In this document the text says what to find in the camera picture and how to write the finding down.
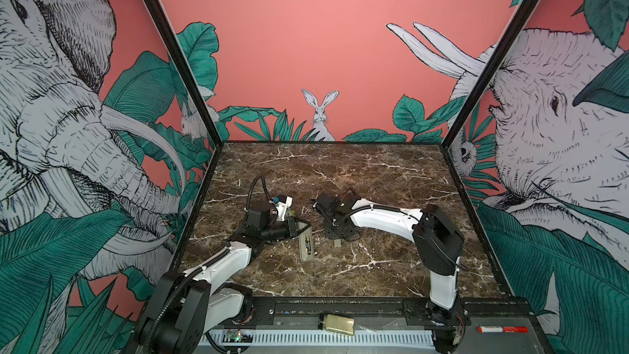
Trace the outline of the white remote control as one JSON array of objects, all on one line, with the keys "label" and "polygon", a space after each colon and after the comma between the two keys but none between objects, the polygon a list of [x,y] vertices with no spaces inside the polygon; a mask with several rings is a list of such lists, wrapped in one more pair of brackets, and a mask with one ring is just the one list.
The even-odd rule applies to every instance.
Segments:
[{"label": "white remote control", "polygon": [[300,241],[300,259],[302,262],[310,262],[314,260],[314,241]]}]

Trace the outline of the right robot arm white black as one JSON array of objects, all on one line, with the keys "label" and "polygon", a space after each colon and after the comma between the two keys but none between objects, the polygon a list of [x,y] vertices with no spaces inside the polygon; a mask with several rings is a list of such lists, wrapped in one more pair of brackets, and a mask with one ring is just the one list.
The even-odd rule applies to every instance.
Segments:
[{"label": "right robot arm white black", "polygon": [[341,198],[322,193],[312,206],[324,218],[329,239],[350,239],[359,229],[376,229],[413,242],[429,270],[430,303],[444,311],[454,308],[465,237],[440,207],[388,206],[354,193]]}]

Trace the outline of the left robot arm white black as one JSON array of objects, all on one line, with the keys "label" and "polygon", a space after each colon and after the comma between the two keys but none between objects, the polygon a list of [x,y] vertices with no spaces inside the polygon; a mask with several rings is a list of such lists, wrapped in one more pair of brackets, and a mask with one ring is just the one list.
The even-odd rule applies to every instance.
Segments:
[{"label": "left robot arm white black", "polygon": [[196,267],[162,275],[123,351],[192,353],[201,338],[224,321],[247,321],[253,312],[251,291],[228,281],[267,244],[303,234],[292,204],[286,195],[252,203],[242,226],[219,252]]}]

